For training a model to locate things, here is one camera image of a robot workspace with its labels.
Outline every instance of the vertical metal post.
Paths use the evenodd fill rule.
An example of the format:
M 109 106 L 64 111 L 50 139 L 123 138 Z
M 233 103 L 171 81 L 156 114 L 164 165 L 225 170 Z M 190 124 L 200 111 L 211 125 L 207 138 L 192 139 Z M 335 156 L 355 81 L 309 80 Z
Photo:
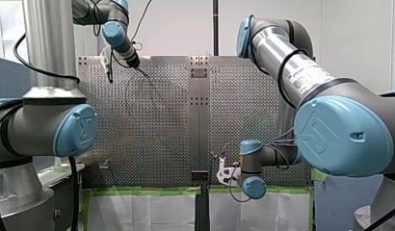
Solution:
M 29 63 L 37 68 L 76 75 L 71 0 L 23 0 Z M 25 98 L 85 97 L 74 80 L 32 71 Z
M 201 194 L 195 201 L 195 230 L 209 231 L 209 191 L 210 174 L 208 170 L 208 137 L 209 127 L 209 69 L 205 56 L 191 57 L 190 65 L 190 145 L 191 154 L 198 159 L 192 164 L 192 183 L 201 188 Z
M 219 0 L 213 0 L 213 50 L 219 56 Z

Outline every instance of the blue joint cap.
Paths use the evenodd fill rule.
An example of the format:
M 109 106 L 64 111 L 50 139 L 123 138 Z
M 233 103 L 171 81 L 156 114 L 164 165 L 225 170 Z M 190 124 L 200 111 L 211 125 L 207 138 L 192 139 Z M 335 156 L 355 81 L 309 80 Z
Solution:
M 362 177 L 381 173 L 393 157 L 393 140 L 381 118 L 345 97 L 310 100 L 296 114 L 294 133 L 303 157 L 321 171 Z
M 113 0 L 114 2 L 122 5 L 127 11 L 129 11 L 129 4 L 126 0 Z
M 102 36 L 113 47 L 121 46 L 126 39 L 125 30 L 116 21 L 109 21 L 104 24 Z
M 94 108 L 81 104 L 66 115 L 53 141 L 53 152 L 58 157 L 79 156 L 86 152 L 95 139 L 98 117 Z
M 247 17 L 242 21 L 237 36 L 237 56 L 243 59 L 249 58 L 249 18 Z
M 243 193 L 251 199 L 260 199 L 267 192 L 266 182 L 259 176 L 247 178 L 242 185 Z
M 241 141 L 240 155 L 250 155 L 263 147 L 261 141 Z

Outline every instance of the green tape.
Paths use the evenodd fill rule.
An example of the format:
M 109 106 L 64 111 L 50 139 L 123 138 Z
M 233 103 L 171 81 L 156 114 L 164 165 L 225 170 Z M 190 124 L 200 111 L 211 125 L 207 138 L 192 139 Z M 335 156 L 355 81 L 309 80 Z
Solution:
M 325 174 L 324 172 L 313 168 L 311 170 L 311 179 L 314 181 L 321 181 L 324 182 L 327 179 L 328 175 Z
M 242 190 L 239 187 L 232 187 L 233 193 L 241 193 Z M 287 193 L 287 194 L 309 194 L 313 192 L 312 187 L 279 187 L 270 186 L 267 187 L 267 193 Z M 210 186 L 209 193 L 229 193 L 228 186 Z
M 314 190 L 309 192 L 309 224 L 308 230 L 314 230 Z
M 89 230 L 89 206 L 90 206 L 90 197 L 83 192 L 83 212 L 81 213 L 81 220 L 84 223 L 84 231 Z

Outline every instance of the pegboard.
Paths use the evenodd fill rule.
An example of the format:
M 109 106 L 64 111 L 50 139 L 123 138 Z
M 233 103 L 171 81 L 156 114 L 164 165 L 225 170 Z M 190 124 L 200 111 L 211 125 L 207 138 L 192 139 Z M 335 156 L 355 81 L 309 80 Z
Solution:
M 84 187 L 190 186 L 197 167 L 209 169 L 217 184 L 218 160 L 212 157 L 227 142 L 230 165 L 238 160 L 241 140 L 275 136 L 279 96 L 270 76 L 236 57 L 205 57 L 201 66 L 193 59 L 142 58 L 149 77 L 114 64 L 113 84 L 99 58 L 79 59 L 81 90 L 100 114 Z M 310 182 L 306 165 L 265 167 L 263 175 L 271 185 Z
M 113 84 L 98 58 L 82 61 L 86 95 L 100 115 L 84 186 L 190 185 L 187 58 L 143 60 L 147 77 L 114 64 Z

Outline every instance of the end effector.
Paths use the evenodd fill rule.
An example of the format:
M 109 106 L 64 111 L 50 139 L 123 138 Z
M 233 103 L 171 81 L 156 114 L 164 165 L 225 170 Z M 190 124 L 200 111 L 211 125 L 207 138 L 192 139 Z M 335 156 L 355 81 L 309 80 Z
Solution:
M 74 23 L 80 25 L 104 24 L 102 36 L 129 67 L 138 67 L 140 59 L 128 38 L 128 2 L 126 0 L 100 1 L 73 0 Z

